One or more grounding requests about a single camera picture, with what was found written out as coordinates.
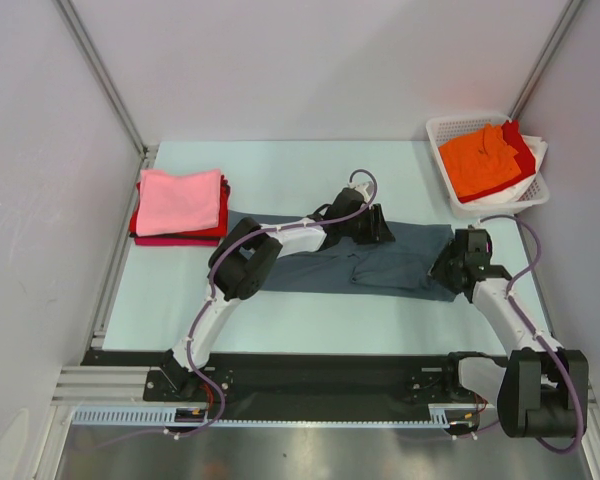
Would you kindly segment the grey blue t shirt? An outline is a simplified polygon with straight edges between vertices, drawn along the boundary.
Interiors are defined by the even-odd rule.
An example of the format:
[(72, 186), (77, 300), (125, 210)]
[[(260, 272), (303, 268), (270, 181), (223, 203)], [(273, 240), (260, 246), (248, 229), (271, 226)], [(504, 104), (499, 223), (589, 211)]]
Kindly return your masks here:
[(270, 292), (377, 295), (452, 302), (456, 294), (430, 275), (453, 239), (449, 225), (389, 221), (394, 239), (358, 244), (344, 237), (329, 244), (327, 228), (303, 218), (231, 211), (229, 225), (259, 223), (283, 248), (261, 289)]

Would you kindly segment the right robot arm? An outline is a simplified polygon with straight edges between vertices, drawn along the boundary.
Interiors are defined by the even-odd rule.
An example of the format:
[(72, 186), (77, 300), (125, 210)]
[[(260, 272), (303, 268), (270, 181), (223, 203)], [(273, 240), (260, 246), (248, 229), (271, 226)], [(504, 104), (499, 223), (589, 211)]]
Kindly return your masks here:
[(486, 230), (458, 229), (430, 272), (483, 315), (506, 355), (503, 360), (478, 352), (451, 355), (453, 369), (441, 376), (442, 391), (453, 401), (475, 393), (495, 406), (511, 438), (578, 444), (586, 431), (588, 361), (537, 326), (514, 289), (515, 276), (492, 263), (492, 253)]

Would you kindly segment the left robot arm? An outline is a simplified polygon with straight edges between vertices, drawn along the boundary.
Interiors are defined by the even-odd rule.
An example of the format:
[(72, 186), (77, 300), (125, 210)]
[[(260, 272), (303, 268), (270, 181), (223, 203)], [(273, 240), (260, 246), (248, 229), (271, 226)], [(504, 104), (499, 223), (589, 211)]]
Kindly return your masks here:
[(261, 224), (245, 217), (229, 232), (209, 259), (205, 298), (188, 332), (165, 352), (160, 372), (176, 398), (194, 397), (206, 365), (229, 316), (265, 284), (276, 261), (314, 253), (349, 238), (358, 244), (393, 242), (381, 208), (373, 203), (377, 184), (349, 184), (335, 200), (315, 213), (282, 224)]

